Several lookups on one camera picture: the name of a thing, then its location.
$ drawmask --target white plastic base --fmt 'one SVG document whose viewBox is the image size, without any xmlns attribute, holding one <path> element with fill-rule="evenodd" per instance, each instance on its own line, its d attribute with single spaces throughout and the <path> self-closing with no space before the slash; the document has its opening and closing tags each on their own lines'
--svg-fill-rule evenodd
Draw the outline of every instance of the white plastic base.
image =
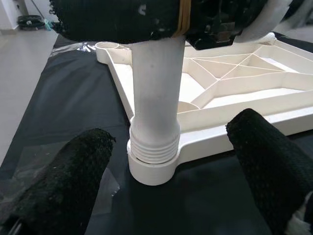
<svg viewBox="0 0 313 235">
<path fill-rule="evenodd" d="M 98 47 L 97 58 L 109 66 L 131 119 L 138 103 L 131 50 Z M 154 94 L 156 86 L 146 89 Z M 171 99 L 176 102 L 177 94 Z M 163 105 L 159 111 L 168 108 Z M 173 112 L 170 107 L 161 117 Z M 204 51 L 186 47 L 177 107 L 177 153 L 166 161 L 147 163 L 132 154 L 129 143 L 132 175 L 143 184 L 160 185 L 172 178 L 179 164 L 232 150 L 225 125 L 246 108 L 262 114 L 285 135 L 313 129 L 313 54 L 272 39 Z"/>
</svg>

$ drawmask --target white cylindrical pole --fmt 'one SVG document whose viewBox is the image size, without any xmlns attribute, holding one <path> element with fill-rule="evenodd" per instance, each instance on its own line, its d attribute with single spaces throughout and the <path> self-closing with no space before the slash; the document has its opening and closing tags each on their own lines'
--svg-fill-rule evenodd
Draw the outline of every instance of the white cylindrical pole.
<svg viewBox="0 0 313 235">
<path fill-rule="evenodd" d="M 177 108 L 185 37 L 132 46 L 135 116 L 130 153 L 146 164 L 163 164 L 178 151 Z"/>
</svg>

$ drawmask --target white wall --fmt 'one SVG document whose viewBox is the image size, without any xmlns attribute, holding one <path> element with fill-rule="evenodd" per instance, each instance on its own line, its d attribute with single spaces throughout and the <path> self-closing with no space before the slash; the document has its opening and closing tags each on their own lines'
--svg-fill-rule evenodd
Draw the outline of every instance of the white wall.
<svg viewBox="0 0 313 235">
<path fill-rule="evenodd" d="M 2 0 L 0 0 L 0 30 L 1 29 L 12 29 L 13 26 L 11 24 L 11 21 L 7 15 L 7 12 L 4 8 L 4 5 L 2 3 Z"/>
<path fill-rule="evenodd" d="M 58 22 L 58 18 L 49 13 L 51 9 L 49 0 L 34 0 L 34 2 L 46 19 L 52 22 Z M 25 0 L 25 4 L 30 15 L 40 15 L 31 0 Z"/>
<path fill-rule="evenodd" d="M 4 12 L 0 12 L 0 19 L 8 18 L 10 22 L 10 25 L 8 25 L 7 21 L 3 21 L 5 27 L 1 28 L 0 26 L 0 29 L 15 29 L 18 26 L 18 16 L 21 15 L 20 10 L 17 8 L 18 2 L 15 0 L 0 0 L 0 2 L 4 10 Z"/>
</svg>

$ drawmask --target gray floor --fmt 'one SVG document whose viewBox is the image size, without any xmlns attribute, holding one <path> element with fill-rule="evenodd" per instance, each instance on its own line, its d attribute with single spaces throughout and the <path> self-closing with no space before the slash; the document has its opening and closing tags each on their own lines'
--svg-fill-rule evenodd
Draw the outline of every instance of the gray floor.
<svg viewBox="0 0 313 235">
<path fill-rule="evenodd" d="M 54 31 L 0 35 L 0 164 L 51 53 Z"/>
</svg>

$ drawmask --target black tabletop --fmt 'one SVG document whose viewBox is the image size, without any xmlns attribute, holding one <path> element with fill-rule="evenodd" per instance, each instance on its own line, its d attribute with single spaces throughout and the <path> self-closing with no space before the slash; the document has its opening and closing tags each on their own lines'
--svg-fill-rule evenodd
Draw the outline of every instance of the black tabletop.
<svg viewBox="0 0 313 235">
<path fill-rule="evenodd" d="M 278 37 L 313 51 L 313 44 Z M 72 43 L 59 37 L 54 48 Z M 65 142 L 98 127 L 117 143 L 87 235 L 270 234 L 233 151 L 183 164 L 168 183 L 148 187 L 128 168 L 129 126 L 109 68 L 94 51 L 50 57 L 0 168 L 0 202 L 24 190 Z M 313 131 L 290 138 L 313 157 Z"/>
</svg>

